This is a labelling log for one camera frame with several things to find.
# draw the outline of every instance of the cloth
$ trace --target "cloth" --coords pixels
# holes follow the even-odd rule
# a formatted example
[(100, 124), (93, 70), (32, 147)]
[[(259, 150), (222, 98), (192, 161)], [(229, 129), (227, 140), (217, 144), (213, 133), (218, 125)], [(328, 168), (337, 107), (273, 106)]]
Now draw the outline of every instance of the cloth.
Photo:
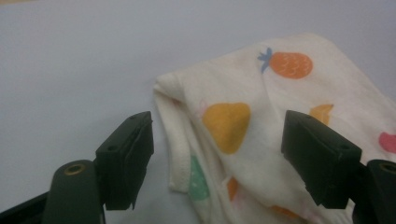
[(313, 34), (267, 40), (159, 76), (154, 96), (170, 145), (170, 188), (203, 223), (352, 223), (316, 206), (280, 152), (287, 110), (310, 114), (396, 161), (396, 104), (333, 43)]

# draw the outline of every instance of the folded cloth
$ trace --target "folded cloth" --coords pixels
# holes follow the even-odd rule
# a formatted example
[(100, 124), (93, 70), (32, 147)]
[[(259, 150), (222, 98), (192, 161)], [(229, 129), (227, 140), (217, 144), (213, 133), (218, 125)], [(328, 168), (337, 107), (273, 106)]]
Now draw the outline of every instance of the folded cloth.
[(351, 223), (316, 206), (280, 152), (286, 110), (310, 114), (396, 161), (396, 104), (334, 44), (313, 34), (264, 41), (157, 78), (170, 145), (170, 188), (203, 223)]

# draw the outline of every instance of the orange fruit print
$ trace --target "orange fruit print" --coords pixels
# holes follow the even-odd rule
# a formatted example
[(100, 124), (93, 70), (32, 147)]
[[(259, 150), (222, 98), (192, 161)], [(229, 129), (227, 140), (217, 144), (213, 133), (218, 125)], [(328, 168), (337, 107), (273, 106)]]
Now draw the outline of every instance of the orange fruit print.
[(259, 60), (264, 61), (262, 73), (270, 66), (275, 73), (287, 78), (302, 78), (308, 76), (313, 68), (311, 59), (298, 52), (276, 52), (273, 54), (270, 48), (266, 54), (260, 53)]

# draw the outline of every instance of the cloth fold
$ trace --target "cloth fold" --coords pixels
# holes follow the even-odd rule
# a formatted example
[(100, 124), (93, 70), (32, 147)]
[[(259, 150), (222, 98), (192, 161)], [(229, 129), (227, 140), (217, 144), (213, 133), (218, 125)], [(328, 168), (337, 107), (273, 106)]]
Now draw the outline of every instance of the cloth fold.
[(311, 114), (362, 150), (396, 161), (396, 104), (333, 43), (267, 40), (159, 76), (154, 97), (170, 146), (170, 187), (204, 223), (351, 223), (316, 206), (280, 152), (286, 110)]

